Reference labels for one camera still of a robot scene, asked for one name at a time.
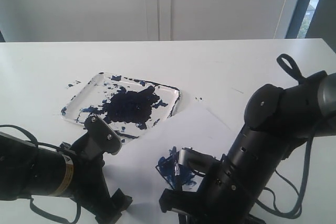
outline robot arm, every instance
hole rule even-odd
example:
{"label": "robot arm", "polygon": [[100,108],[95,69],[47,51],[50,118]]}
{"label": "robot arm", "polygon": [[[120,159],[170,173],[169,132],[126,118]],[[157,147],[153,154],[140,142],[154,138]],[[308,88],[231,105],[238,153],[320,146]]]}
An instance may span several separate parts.
{"label": "robot arm", "polygon": [[246,106],[245,125],[220,161],[202,163],[191,150],[182,150],[182,156],[189,159],[183,158],[180,164],[196,169],[193,163],[202,163],[206,175],[195,193],[166,189],[160,198],[163,212],[192,216],[194,223],[264,223],[251,219],[252,206],[260,203],[258,197],[281,160],[307,142],[303,180],[294,209],[281,213],[260,203],[277,216],[299,216],[312,139],[336,135],[336,120],[332,119],[336,115],[336,73],[327,75],[322,71],[304,78],[288,55],[279,56],[277,61],[299,84],[289,89],[266,84],[257,90]]}

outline white paper sheet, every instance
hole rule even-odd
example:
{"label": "white paper sheet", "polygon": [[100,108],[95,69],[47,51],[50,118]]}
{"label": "white paper sheet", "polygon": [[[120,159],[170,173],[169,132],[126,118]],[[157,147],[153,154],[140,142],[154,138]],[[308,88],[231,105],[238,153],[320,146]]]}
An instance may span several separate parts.
{"label": "white paper sheet", "polygon": [[235,135],[219,119],[200,105],[178,113],[124,146],[116,156],[105,155],[104,175],[110,194],[118,187],[133,197],[133,203],[118,224],[178,223],[177,214],[162,213],[159,198],[168,184],[155,166],[160,157],[168,157],[173,146],[183,147],[216,156],[227,153]]}

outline white table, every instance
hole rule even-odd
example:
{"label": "white table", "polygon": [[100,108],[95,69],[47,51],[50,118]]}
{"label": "white table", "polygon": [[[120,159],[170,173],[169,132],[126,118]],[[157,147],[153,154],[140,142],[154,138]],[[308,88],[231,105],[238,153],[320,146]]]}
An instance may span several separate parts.
{"label": "white table", "polygon": [[[110,72],[180,88],[178,111],[196,97],[202,98],[200,102],[237,134],[243,125],[245,105],[254,91],[265,83],[284,88],[296,85],[276,63],[281,53],[291,55],[304,76],[319,70],[336,72],[336,55],[321,39],[2,43],[0,124],[19,125],[41,142],[72,143],[85,131],[61,119],[60,109],[95,74]],[[67,89],[75,80],[82,83]],[[11,130],[6,132],[21,136]],[[334,223],[334,150],[335,137],[314,142],[308,189],[299,219],[277,218],[257,206],[252,213],[267,223]],[[301,181],[303,153],[304,147],[298,148],[279,166],[297,186]],[[269,186],[278,195],[280,209],[290,210],[296,200],[290,187],[278,177],[273,177]],[[70,220],[74,216],[75,206],[68,199],[46,197],[40,199],[40,204]],[[53,223],[32,213],[26,200],[0,202],[0,215],[1,223]],[[95,220],[83,211],[79,223]]]}

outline white tray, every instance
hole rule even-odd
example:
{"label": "white tray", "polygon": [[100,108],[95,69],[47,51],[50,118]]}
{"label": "white tray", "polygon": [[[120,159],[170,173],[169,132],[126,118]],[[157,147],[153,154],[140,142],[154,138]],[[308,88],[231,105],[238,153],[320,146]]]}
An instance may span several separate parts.
{"label": "white tray", "polygon": [[179,99],[175,87],[101,72],[61,113],[81,125],[89,115],[99,115],[125,143],[172,116]]}

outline sticker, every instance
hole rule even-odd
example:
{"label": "sticker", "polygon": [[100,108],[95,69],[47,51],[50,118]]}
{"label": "sticker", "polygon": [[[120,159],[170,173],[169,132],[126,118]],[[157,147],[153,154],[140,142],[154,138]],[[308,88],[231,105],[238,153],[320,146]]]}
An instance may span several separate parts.
{"label": "sticker", "polygon": [[72,177],[73,177],[73,171],[74,171],[74,163],[72,162],[71,157],[62,155],[66,164],[66,170],[64,174],[64,178],[62,183],[59,185],[59,187],[49,196],[60,196],[64,193],[64,191],[69,187]]}

